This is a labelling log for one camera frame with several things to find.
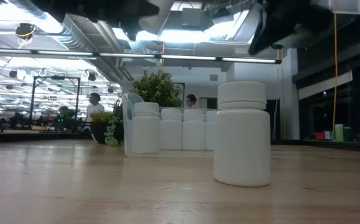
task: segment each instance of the woman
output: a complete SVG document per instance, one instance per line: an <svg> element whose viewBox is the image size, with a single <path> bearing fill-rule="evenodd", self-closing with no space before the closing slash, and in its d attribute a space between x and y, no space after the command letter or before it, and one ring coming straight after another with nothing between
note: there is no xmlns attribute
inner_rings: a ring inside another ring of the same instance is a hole
<svg viewBox="0 0 360 224"><path fill-rule="evenodd" d="M91 115L93 113L104 112L105 109L104 106L99 103L100 100L101 100L101 96L98 93L90 94L91 104L88 105L87 107L87 118L86 118L87 122L93 121L93 119L91 118Z"/></svg>
<svg viewBox="0 0 360 224"><path fill-rule="evenodd" d="M187 96L187 106L189 108L197 108L197 106L196 106L196 96L194 94L189 94Z"/></svg>

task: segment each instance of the white shirt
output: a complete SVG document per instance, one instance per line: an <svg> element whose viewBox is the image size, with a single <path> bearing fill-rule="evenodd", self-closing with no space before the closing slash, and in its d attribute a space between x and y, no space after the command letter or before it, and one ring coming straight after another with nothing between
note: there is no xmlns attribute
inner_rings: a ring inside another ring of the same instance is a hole
<svg viewBox="0 0 360 224"><path fill-rule="evenodd" d="M93 119L91 118L91 114L93 113L97 113L97 112L104 112L105 108L103 105L101 104L97 104L97 105L88 105L87 107L87 122L92 122Z"/></svg>

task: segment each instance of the red object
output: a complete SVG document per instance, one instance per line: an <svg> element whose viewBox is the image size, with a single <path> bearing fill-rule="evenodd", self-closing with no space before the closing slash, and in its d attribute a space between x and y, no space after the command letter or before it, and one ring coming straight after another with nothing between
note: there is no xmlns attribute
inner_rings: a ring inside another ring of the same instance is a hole
<svg viewBox="0 0 360 224"><path fill-rule="evenodd" d="M325 133L315 133L316 140L325 140Z"/></svg>

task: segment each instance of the desk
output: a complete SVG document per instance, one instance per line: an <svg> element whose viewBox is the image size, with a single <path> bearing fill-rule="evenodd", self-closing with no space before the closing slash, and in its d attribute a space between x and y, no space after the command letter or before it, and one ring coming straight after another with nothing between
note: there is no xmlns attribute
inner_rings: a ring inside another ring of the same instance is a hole
<svg viewBox="0 0 360 224"><path fill-rule="evenodd" d="M259 188L221 184L212 168L93 141L0 144L0 223L360 223L360 152L272 146Z"/></svg>

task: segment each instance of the small plant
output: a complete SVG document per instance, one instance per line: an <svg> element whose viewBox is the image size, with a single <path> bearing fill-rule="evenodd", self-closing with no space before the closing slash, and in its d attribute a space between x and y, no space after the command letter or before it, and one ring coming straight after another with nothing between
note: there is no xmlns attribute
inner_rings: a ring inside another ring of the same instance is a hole
<svg viewBox="0 0 360 224"><path fill-rule="evenodd" d="M63 112L62 117L64 119L72 119L74 115L76 115L75 110L69 109Z"/></svg>
<svg viewBox="0 0 360 224"><path fill-rule="evenodd" d="M98 112L98 113L91 115L91 118L93 119L93 121L108 123L108 126L106 127L106 132L104 133L105 144L107 144L111 147L116 147L119 145L119 141L114 136L115 128L116 128L117 124L120 124L123 122L122 120L119 120L118 117L116 117L115 115L119 115L119 114L112 113L112 112Z"/></svg>
<svg viewBox="0 0 360 224"><path fill-rule="evenodd" d="M116 147L119 145L118 140L113 136L115 132L115 123L118 122L118 119L114 116L111 117L111 119L108 121L108 124L110 124L108 127L106 127L106 133L105 133L105 144Z"/></svg>
<svg viewBox="0 0 360 224"><path fill-rule="evenodd" d="M181 93L171 78L171 74L159 70L157 73L144 71L144 76L132 85L131 92L141 96L145 102L158 103L160 106L179 107L182 100L178 97Z"/></svg>
<svg viewBox="0 0 360 224"><path fill-rule="evenodd" d="M98 112L90 115L93 121L108 122L113 117L111 112Z"/></svg>

